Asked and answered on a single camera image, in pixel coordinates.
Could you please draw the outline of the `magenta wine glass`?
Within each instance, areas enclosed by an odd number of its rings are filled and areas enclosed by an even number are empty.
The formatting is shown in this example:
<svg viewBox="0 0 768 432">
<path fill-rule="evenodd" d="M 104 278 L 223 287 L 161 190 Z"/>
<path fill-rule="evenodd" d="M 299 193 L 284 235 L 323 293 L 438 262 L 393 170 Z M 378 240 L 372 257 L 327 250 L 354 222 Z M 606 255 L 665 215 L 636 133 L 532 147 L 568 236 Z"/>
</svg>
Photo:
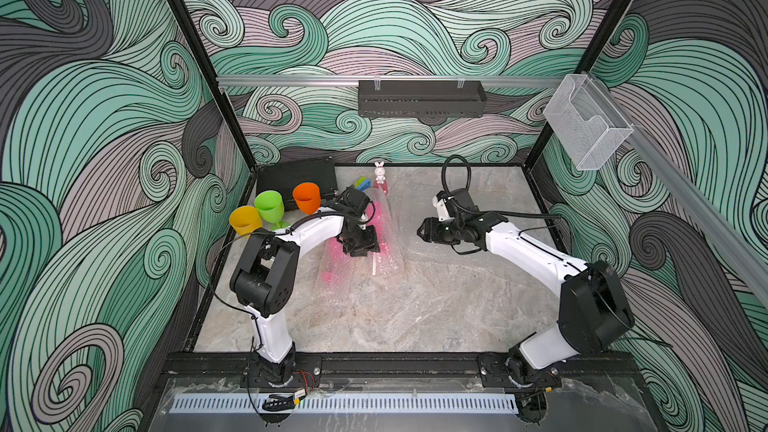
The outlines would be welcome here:
<svg viewBox="0 0 768 432">
<path fill-rule="evenodd" d="M 377 234 L 377 241 L 379 245 L 379 253 L 387 256 L 391 253 L 391 240 L 392 240 L 392 233 L 391 233 L 391 221 L 387 217 L 386 214 L 384 214 L 381 211 L 377 211 L 371 222 L 370 226 L 372 226 Z"/>
</svg>

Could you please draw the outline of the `green plastic wine glass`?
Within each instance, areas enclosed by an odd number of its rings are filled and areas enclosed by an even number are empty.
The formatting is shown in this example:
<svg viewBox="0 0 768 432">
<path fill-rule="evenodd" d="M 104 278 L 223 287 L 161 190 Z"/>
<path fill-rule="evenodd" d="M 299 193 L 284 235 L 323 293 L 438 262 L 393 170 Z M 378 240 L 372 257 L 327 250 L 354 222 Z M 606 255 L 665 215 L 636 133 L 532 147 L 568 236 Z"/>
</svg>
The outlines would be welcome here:
<svg viewBox="0 0 768 432">
<path fill-rule="evenodd" d="M 289 223 L 284 221 L 285 207 L 282 195 L 275 190 L 266 190 L 254 198 L 254 207 L 258 210 L 263 221 L 272 226 L 273 230 L 285 229 Z"/>
</svg>

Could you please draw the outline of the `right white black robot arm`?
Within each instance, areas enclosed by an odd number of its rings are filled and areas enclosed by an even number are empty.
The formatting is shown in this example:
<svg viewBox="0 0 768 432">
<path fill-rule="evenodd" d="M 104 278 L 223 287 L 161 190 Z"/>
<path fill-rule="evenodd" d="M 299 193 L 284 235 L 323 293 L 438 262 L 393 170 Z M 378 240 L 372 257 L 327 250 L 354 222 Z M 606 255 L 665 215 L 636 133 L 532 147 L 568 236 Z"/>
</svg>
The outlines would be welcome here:
<svg viewBox="0 0 768 432">
<path fill-rule="evenodd" d="M 432 204 L 436 216 L 417 230 L 427 243 L 450 247 L 467 256 L 490 253 L 528 273 L 559 301 L 556 322 L 513 346 L 506 368 L 513 385 L 558 385 L 554 368 L 576 356 L 599 354 L 630 331 L 634 314 L 618 273 L 605 261 L 587 262 L 563 253 L 514 224 L 518 213 L 483 210 L 470 187 L 452 189 L 445 175 Z"/>
</svg>

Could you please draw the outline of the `yellow wine glass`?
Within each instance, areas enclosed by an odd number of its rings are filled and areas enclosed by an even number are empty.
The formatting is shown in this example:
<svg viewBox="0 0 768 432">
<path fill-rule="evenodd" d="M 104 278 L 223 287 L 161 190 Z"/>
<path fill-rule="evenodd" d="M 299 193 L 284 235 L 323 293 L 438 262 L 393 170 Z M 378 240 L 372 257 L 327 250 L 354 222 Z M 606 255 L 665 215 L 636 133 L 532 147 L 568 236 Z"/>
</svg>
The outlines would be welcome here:
<svg viewBox="0 0 768 432">
<path fill-rule="evenodd" d="M 229 224 L 239 236 L 246 236 L 262 227 L 262 219 L 256 207 L 241 206 L 230 214 Z"/>
</svg>

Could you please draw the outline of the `bubble wrap of magenta glass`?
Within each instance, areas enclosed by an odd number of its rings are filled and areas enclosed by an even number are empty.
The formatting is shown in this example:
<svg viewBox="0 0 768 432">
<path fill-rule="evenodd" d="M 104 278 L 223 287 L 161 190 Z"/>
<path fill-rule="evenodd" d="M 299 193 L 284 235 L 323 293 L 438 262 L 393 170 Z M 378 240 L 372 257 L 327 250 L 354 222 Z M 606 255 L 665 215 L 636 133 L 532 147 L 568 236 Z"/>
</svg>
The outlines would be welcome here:
<svg viewBox="0 0 768 432">
<path fill-rule="evenodd" d="M 370 188 L 365 194 L 375 208 L 369 225 L 375 228 L 379 244 L 379 251 L 370 255 L 372 275 L 387 277 L 400 274 L 405 270 L 405 258 L 388 197 L 377 188 Z"/>
</svg>

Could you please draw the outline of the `orange plastic wine glass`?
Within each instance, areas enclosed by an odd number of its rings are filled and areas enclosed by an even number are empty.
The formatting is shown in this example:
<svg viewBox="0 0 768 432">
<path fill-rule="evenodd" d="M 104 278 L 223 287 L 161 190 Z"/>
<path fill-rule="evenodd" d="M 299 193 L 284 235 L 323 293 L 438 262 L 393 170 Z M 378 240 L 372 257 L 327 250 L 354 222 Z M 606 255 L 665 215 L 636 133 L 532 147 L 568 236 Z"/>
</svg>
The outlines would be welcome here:
<svg viewBox="0 0 768 432">
<path fill-rule="evenodd" d="M 307 215 L 316 213 L 322 205 L 321 191 L 317 184 L 304 182 L 292 191 L 296 207 Z"/>
</svg>

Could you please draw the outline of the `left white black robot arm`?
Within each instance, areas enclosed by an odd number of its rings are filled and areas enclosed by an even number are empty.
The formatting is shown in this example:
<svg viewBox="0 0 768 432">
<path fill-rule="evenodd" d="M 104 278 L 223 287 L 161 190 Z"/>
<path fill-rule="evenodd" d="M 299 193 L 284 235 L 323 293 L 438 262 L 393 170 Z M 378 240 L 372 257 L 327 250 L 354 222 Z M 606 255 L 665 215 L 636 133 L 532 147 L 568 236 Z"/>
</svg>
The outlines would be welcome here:
<svg viewBox="0 0 768 432">
<path fill-rule="evenodd" d="M 285 384 L 294 376 L 296 345 L 284 312 L 294 291 L 300 259 L 334 239 L 349 257 L 380 251 L 372 224 L 376 213 L 369 196 L 349 186 L 295 223 L 251 233 L 230 278 L 239 310 L 253 328 L 252 353 L 257 370 L 272 384 Z"/>
</svg>

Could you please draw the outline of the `bubble wrap of yellow glass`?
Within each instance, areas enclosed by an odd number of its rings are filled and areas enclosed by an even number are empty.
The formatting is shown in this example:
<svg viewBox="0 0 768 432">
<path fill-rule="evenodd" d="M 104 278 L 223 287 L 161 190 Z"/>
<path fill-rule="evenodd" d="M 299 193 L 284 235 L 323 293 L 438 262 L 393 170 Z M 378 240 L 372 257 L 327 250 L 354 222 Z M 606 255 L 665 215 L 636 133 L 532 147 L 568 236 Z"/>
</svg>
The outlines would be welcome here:
<svg viewBox="0 0 768 432">
<path fill-rule="evenodd" d="M 498 278 L 510 279 L 522 284 L 537 284 L 523 269 L 490 252 L 459 255 L 449 245 L 424 242 L 417 235 L 417 229 L 423 220 L 423 216 L 409 215 L 399 219 L 398 232 L 407 262 L 422 265 L 457 266 L 473 271 L 482 270 Z"/>
</svg>

